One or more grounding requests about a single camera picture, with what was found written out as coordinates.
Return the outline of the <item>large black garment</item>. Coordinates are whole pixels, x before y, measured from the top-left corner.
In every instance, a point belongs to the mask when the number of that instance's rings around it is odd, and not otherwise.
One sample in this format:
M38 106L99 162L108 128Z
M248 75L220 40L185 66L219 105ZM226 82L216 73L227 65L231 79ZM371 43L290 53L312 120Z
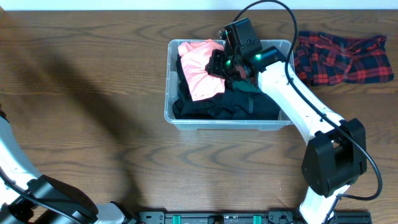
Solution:
M173 103L172 110L176 119L216 119L220 114L223 94L193 101L188 83L183 72L181 56L177 56L176 69L180 83L178 84L178 100Z

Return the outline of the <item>pink garment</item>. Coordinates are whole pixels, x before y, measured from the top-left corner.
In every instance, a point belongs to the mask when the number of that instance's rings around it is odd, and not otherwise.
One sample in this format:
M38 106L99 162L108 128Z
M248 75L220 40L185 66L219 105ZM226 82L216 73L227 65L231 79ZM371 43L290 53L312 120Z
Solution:
M225 92L224 79L205 70L213 50L224 51L224 46L213 40L183 42L178 47L182 70L193 101L200 101Z

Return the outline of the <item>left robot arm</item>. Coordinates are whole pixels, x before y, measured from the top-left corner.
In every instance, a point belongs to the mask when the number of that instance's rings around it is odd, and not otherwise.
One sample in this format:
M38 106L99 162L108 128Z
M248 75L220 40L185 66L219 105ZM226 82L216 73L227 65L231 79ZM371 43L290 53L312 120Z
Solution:
M80 189L43 175L18 145L1 112L1 223L30 223L37 207L46 211L35 223L139 223L120 204L95 204Z

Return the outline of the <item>dark green garment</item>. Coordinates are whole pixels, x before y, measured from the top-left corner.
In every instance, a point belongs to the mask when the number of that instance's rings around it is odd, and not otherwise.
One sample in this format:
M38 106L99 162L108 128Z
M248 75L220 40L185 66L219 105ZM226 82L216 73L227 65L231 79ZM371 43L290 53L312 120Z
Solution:
M258 87L248 82L247 80L233 82L233 88L235 90L240 90L248 93L262 93L262 91L258 89Z

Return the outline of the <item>dark teal garment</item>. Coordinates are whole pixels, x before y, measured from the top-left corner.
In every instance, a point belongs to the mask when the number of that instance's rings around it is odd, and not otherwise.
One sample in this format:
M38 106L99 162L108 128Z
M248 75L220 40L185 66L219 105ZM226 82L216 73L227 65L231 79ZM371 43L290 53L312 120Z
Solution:
M208 113L218 120L276 120L280 107L264 93L227 89Z

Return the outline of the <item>red plaid flannel shirt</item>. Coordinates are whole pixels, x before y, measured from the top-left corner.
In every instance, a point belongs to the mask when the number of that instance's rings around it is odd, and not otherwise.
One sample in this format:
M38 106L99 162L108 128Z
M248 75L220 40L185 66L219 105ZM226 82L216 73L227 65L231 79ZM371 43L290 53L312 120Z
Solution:
M359 39L300 31L295 72L311 86L385 83L394 79L385 35Z

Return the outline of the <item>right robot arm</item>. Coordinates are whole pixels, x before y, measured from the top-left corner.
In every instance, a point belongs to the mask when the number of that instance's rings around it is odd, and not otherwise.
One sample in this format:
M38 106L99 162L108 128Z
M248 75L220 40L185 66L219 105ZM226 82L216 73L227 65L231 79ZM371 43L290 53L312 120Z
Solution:
M235 19L220 33L224 52L214 51L206 71L222 78L255 78L294 123L307 146L302 174L308 184L297 213L268 215L273 223L371 223L368 212L337 212L337 203L367 171L364 126L345 121L324 105L296 76L277 47L264 47L248 18Z

